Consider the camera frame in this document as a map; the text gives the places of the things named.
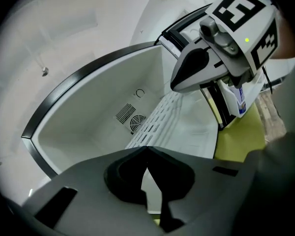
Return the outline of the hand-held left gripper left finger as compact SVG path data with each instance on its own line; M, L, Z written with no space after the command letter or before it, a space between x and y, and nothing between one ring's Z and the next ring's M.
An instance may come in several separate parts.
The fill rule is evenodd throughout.
M24 210L36 216L64 187L77 191L53 231L66 236L158 236L160 227L144 205L121 201L104 181L106 168L135 149L82 161L68 168L26 200Z

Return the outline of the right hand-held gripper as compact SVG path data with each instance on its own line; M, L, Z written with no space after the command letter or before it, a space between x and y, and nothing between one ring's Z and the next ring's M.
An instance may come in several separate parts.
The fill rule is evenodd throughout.
M262 0L216 0L199 23L204 38L181 52L170 81L175 92L208 88L229 74L235 87L250 82L278 48L273 6Z

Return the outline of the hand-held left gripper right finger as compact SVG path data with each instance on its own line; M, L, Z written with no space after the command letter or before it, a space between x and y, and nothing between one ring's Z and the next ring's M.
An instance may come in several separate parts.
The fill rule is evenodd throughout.
M206 159L160 147L147 148L147 168L162 194L161 222L148 220L149 236L229 236L257 167Z

